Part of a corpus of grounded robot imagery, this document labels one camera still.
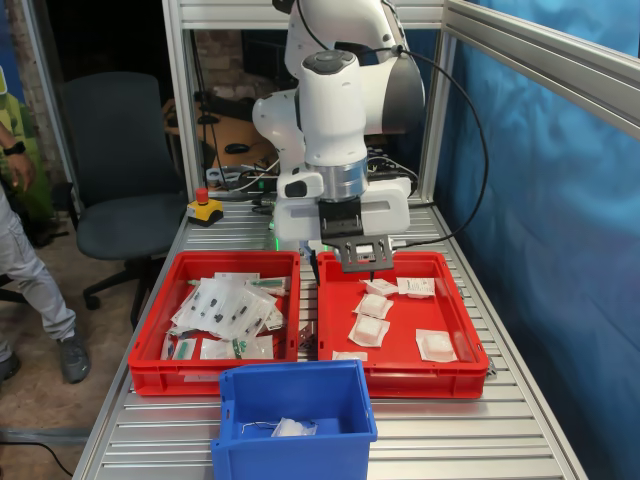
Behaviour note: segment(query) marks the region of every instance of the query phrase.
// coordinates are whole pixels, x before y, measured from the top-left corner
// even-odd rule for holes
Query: red button
[[[206,188],[196,188],[196,202],[200,205],[209,203],[209,190]]]

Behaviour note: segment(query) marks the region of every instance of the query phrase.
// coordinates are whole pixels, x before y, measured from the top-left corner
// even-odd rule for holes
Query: red plastic crate
[[[392,295],[386,320],[391,323],[382,347],[363,348],[348,339],[356,308],[369,274],[343,273],[333,254],[318,257],[318,359],[333,351],[367,352],[364,362],[371,397],[478,398],[482,395],[489,359],[473,327],[444,257],[432,252],[398,253],[393,270],[376,278],[396,283],[396,277],[435,278],[436,295],[427,299]],[[448,331],[457,362],[422,361],[416,329]]]
[[[274,360],[200,360],[199,333],[191,360],[160,360],[171,317],[194,288],[188,280],[213,277],[216,272],[260,273],[261,278],[291,277],[291,290],[277,297],[276,306],[287,319],[274,337]],[[140,395],[217,395],[218,375],[224,370],[255,363],[295,362],[298,359],[300,316],[300,255],[293,252],[186,252],[176,255],[129,355],[129,369]]]

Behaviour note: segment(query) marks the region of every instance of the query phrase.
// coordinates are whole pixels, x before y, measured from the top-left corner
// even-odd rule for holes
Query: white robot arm
[[[294,0],[273,0],[291,14],[287,68],[296,91],[256,103],[258,131],[280,154],[275,231],[281,241],[320,239],[339,253],[344,271],[392,267],[389,234],[409,227],[410,180],[367,181],[364,135],[404,133],[423,115],[424,87],[411,58],[378,54],[361,67],[356,56],[319,51]],[[311,31],[327,47],[336,41],[371,48],[401,44],[404,32],[386,0],[304,0]]]

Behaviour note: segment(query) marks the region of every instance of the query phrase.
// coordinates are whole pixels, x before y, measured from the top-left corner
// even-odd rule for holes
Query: floor
[[[0,429],[90,430],[131,338],[129,311],[135,283],[106,290],[99,294],[101,308],[87,310],[83,288],[120,271],[122,264],[85,257],[76,248],[71,226],[68,231],[68,237],[55,239],[37,253],[58,282],[68,307],[78,315],[77,328],[87,342],[91,373],[78,385],[65,384],[58,348],[42,330],[39,315],[28,305],[0,302],[0,335],[9,339],[22,361],[20,372],[0,387]],[[51,447],[73,471],[83,446]],[[0,466],[4,480],[68,478],[40,447],[0,447]]]

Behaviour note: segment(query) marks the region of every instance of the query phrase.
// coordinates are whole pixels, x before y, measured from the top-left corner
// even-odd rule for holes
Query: blue plastic bin
[[[365,480],[378,437],[362,363],[252,365],[220,376],[220,438],[211,442],[215,480]],[[271,438],[291,418],[314,436]]]

